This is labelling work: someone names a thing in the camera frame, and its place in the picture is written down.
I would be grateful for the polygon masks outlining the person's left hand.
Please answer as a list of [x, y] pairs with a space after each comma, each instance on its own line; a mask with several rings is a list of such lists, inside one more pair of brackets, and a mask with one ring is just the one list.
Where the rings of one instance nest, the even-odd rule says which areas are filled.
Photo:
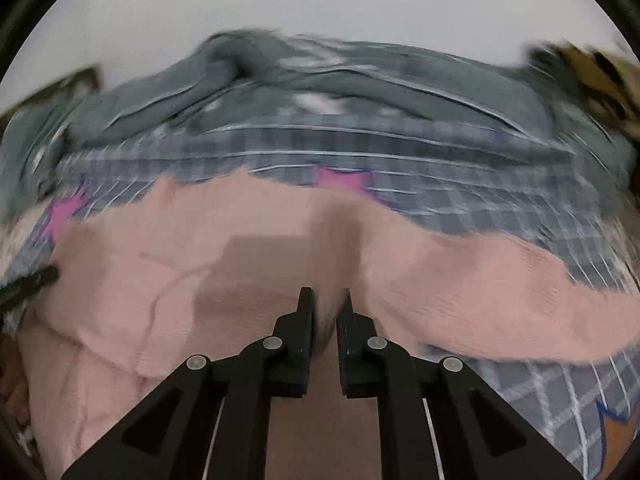
[[22, 426], [30, 421], [28, 382], [20, 349], [13, 337], [1, 335], [1, 399]]

